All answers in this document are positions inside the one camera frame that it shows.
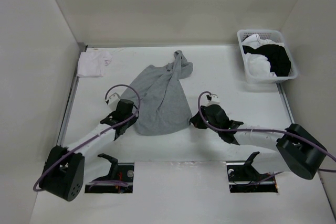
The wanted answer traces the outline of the grey tank top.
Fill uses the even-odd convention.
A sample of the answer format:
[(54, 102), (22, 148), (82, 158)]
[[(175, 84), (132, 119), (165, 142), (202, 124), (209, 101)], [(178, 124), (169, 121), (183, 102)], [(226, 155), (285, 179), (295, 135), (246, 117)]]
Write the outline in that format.
[(189, 126), (191, 109), (180, 80), (193, 72), (193, 63), (183, 52), (174, 53), (174, 61), (162, 67), (149, 65), (130, 84), (136, 94), (126, 89), (122, 99), (140, 106), (139, 117), (134, 125), (138, 134), (157, 136), (175, 133)]

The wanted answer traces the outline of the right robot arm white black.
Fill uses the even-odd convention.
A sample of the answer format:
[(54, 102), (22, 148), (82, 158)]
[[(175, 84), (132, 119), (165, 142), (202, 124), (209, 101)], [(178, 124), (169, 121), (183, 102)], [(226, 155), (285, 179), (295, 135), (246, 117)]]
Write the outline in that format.
[(320, 168), (327, 149), (299, 124), (291, 124), (285, 133), (259, 132), (251, 126), (229, 119), (218, 104), (200, 106), (190, 123), (198, 129), (211, 129), (228, 144), (250, 145), (271, 150), (257, 155), (257, 160), (244, 166), (251, 180), (268, 172), (291, 171), (312, 180)]

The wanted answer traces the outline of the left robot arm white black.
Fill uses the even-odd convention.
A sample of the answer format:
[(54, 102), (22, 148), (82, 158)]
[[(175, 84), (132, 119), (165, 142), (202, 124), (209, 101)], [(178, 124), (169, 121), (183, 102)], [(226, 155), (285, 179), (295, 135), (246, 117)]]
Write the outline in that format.
[(73, 201), (86, 184), (111, 183), (118, 175), (118, 160), (105, 153), (98, 154), (106, 160), (100, 168), (100, 175), (85, 180), (85, 164), (95, 152), (110, 141), (117, 140), (139, 117), (139, 109), (134, 102), (120, 99), (115, 110), (80, 140), (69, 146), (53, 147), (44, 164), (42, 175), (35, 183), (35, 191), (47, 191), (66, 201)]

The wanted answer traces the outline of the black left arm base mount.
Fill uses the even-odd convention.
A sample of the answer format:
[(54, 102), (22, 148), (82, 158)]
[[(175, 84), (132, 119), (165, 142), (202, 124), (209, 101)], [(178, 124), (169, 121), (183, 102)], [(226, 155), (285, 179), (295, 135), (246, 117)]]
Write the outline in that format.
[(133, 193), (135, 165), (120, 163), (107, 154), (99, 154), (86, 166), (84, 185), (86, 194)]

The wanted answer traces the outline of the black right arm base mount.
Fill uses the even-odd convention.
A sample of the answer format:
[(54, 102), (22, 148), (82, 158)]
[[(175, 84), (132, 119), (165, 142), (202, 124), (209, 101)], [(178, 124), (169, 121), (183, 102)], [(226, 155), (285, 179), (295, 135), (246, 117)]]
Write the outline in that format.
[(231, 193), (277, 193), (277, 183), (272, 174), (260, 174), (252, 166), (260, 152), (253, 152), (244, 162), (226, 164)]

